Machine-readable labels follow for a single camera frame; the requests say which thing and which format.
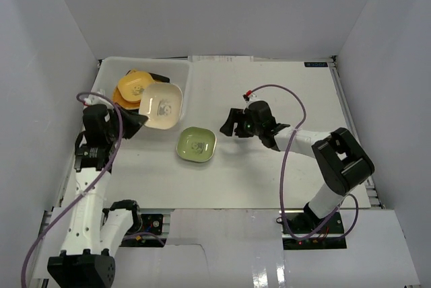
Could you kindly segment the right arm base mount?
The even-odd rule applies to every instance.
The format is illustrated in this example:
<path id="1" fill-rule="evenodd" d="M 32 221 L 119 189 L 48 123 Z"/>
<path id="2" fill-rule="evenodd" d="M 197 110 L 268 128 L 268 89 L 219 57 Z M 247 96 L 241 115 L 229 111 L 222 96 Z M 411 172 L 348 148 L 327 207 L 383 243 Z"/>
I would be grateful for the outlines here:
<path id="1" fill-rule="evenodd" d="M 303 213 L 286 213 L 286 218 L 290 229 L 297 236 L 305 236 L 319 224 L 319 222 L 314 223 L 311 221 L 308 217 L 304 216 Z M 344 234 L 344 231 L 341 215 L 339 212 L 336 212 L 326 225 L 313 235 L 313 238 L 323 239 L 323 237 L 327 235 L 341 235 Z"/>

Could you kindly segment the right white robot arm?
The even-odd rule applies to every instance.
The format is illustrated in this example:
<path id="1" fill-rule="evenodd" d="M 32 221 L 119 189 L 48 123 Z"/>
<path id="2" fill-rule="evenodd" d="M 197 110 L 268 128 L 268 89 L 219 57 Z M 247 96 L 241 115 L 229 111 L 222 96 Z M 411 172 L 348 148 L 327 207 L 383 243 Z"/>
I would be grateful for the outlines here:
<path id="1" fill-rule="evenodd" d="M 316 132 L 278 123 L 269 104 L 257 100 L 246 108 L 231 108 L 220 132 L 227 137 L 258 137 L 269 149 L 314 158 L 324 185 L 304 206 L 305 228 L 320 233 L 330 215 L 358 185 L 373 175 L 375 166 L 359 142 L 346 128 Z"/>

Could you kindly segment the cream square panda dish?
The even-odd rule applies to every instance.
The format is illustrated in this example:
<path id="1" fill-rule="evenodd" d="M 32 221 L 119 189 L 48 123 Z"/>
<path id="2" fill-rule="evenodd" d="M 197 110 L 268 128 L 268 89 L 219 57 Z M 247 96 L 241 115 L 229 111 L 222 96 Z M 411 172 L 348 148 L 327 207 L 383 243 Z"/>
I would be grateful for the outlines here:
<path id="1" fill-rule="evenodd" d="M 168 130 L 180 120 L 183 93 L 172 83 L 153 83 L 142 93 L 139 114 L 147 117 L 145 126 Z"/>

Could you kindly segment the orange woven fan basket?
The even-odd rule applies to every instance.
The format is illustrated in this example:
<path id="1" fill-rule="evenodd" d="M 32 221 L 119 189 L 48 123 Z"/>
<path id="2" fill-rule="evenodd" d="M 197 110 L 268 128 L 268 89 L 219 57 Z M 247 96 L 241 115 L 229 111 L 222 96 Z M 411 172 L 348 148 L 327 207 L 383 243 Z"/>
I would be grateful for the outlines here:
<path id="1" fill-rule="evenodd" d="M 115 104 L 118 104 L 119 106 L 121 106 L 122 108 L 127 109 L 127 110 L 138 110 L 140 107 L 140 102 L 128 102 L 128 101 L 126 101 L 122 97 L 118 87 L 114 88 L 114 91 L 112 94 L 112 101 Z"/>

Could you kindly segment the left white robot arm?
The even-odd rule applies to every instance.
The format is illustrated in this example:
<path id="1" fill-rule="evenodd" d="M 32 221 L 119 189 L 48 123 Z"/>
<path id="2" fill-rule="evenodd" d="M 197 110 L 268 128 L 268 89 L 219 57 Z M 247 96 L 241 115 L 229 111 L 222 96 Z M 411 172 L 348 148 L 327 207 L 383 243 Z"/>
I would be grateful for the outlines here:
<path id="1" fill-rule="evenodd" d="M 71 221 L 60 252 L 48 260 L 49 275 L 60 287 L 111 287 L 116 254 L 124 236 L 142 228 L 136 201 L 104 207 L 106 189 L 119 142 L 130 139 L 147 122 L 146 116 L 117 106 L 88 106 L 84 129 L 75 140 L 75 198 Z"/>

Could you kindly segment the black square amber plate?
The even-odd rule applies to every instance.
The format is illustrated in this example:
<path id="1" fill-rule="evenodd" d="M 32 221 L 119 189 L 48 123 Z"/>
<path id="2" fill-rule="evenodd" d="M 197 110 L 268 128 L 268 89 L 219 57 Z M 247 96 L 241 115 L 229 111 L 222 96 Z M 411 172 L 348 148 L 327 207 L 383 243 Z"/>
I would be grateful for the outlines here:
<path id="1" fill-rule="evenodd" d="M 129 74 L 134 73 L 134 72 L 137 72 L 137 70 L 136 69 L 131 69 L 131 70 L 129 70 L 126 73 L 126 75 L 129 75 Z M 156 73 L 151 73 L 151 72 L 149 72 L 149 74 L 152 76 L 153 80 L 155 82 L 157 82 L 157 83 L 170 83 L 170 78 L 169 77 L 166 77 L 166 76 L 163 76 L 163 75 L 158 75 Z"/>

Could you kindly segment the yellow square panda dish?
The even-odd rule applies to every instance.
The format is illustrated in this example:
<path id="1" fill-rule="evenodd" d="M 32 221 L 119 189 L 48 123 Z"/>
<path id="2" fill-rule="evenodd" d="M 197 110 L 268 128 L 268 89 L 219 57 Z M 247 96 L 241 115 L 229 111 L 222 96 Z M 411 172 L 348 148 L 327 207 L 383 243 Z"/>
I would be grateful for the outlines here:
<path id="1" fill-rule="evenodd" d="M 124 100 L 137 103 L 144 90 L 154 83 L 154 78 L 148 72 L 132 70 L 119 80 L 117 88 Z"/>

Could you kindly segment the green square panda dish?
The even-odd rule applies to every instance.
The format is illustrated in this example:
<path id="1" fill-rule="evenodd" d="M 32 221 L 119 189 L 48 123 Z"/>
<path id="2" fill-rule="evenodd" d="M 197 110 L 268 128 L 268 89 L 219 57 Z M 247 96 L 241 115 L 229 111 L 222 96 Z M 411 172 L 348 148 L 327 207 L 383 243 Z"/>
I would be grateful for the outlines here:
<path id="1" fill-rule="evenodd" d="M 183 160 L 205 163 L 213 157 L 216 143 L 216 135 L 211 130 L 188 127 L 179 135 L 176 152 Z"/>

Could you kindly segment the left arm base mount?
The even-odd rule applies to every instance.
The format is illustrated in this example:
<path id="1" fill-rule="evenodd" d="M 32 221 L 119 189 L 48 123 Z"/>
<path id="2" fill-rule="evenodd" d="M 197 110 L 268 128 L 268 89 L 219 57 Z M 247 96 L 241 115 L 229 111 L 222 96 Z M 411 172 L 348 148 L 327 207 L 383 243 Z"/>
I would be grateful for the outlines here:
<path id="1" fill-rule="evenodd" d="M 160 213 L 143 213 L 141 214 L 141 228 L 138 230 L 138 234 L 142 232 L 152 233 L 156 236 L 163 234 L 164 226 L 164 215 Z"/>

